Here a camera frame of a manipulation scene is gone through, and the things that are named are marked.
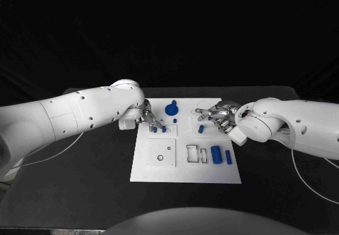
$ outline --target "white platform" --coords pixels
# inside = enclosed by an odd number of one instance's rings
[[[179,112],[169,116],[164,107],[176,100]],[[180,182],[241,184],[232,142],[218,131],[212,121],[198,121],[195,109],[209,109],[219,98],[162,98],[149,99],[157,121],[167,126],[163,133],[149,132],[149,124],[138,125],[131,182]],[[188,145],[198,146],[198,163],[188,162]],[[221,148],[222,164],[213,164],[211,147]],[[206,164],[202,163],[201,149],[206,149]],[[225,150],[229,150],[232,164],[226,163]]]

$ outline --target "blue cylinder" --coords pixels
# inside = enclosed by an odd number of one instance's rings
[[[221,148],[219,148],[219,146],[212,146],[211,147],[211,152],[212,152],[213,164],[221,164],[222,163],[222,158],[221,158]]]
[[[172,104],[169,104],[164,108],[164,112],[167,115],[173,116],[177,114],[179,108],[176,106],[176,101],[172,101]]]
[[[198,132],[199,132],[199,133],[203,132],[203,125],[199,126],[199,131],[198,131]]]
[[[225,153],[226,153],[226,161],[228,161],[228,165],[231,165],[231,164],[232,164],[232,160],[231,160],[231,154],[229,154],[229,151],[226,150],[226,151],[225,151]]]

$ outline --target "black table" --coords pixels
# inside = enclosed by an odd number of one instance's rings
[[[276,97],[299,99],[290,87],[144,88],[149,98],[221,97],[238,103]],[[107,229],[128,218],[167,208],[216,207],[265,216],[310,233],[339,232],[339,205],[301,183],[291,152],[278,142],[234,144],[241,185],[130,182],[137,128],[113,123],[84,133],[52,160],[23,167],[0,203],[0,227]],[[40,160],[74,142],[48,146]],[[322,159],[294,153],[312,187],[339,200],[339,170]]]

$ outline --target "white cable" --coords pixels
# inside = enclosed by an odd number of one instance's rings
[[[325,160],[339,169],[339,166],[327,158]]]
[[[300,175],[299,169],[297,169],[297,165],[296,165],[296,162],[294,162],[293,149],[291,149],[291,160],[293,160],[293,164],[294,164],[294,168],[296,168],[299,177],[300,177],[300,179],[301,179],[304,185],[307,186],[307,188],[309,188],[309,189],[313,191],[313,193],[314,193],[317,196],[320,196],[325,200],[327,200],[327,201],[330,201],[330,202],[339,204],[339,202],[330,200],[327,197],[325,197],[323,195],[320,195],[320,194],[314,191],[314,189],[309,186],[309,184],[306,183],[304,179],[301,178],[301,175]]]
[[[33,165],[33,164],[40,163],[40,162],[43,162],[43,161],[46,161],[46,160],[55,158],[56,156],[59,156],[59,155],[72,147],[72,145],[75,144],[75,142],[76,142],[78,139],[81,138],[82,134],[84,134],[84,133],[79,134],[79,136],[78,136],[76,140],[74,141],[74,143],[72,143],[56,155],[53,155],[50,158],[46,158],[46,159],[43,159],[43,160],[40,160],[40,161],[36,161],[36,162],[33,162],[33,163],[27,163],[27,164],[19,165],[19,166],[13,167],[12,169],[19,168],[19,167],[23,167],[23,166],[27,166],[27,165]]]

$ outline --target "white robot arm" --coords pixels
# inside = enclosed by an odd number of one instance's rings
[[[339,105],[306,100],[265,98],[239,105],[221,101],[202,113],[219,131],[242,146],[247,138],[276,140],[290,149],[339,160]]]
[[[162,128],[138,83],[127,79],[111,86],[0,107],[0,179],[43,146],[115,120],[121,130],[146,121],[150,129]]]

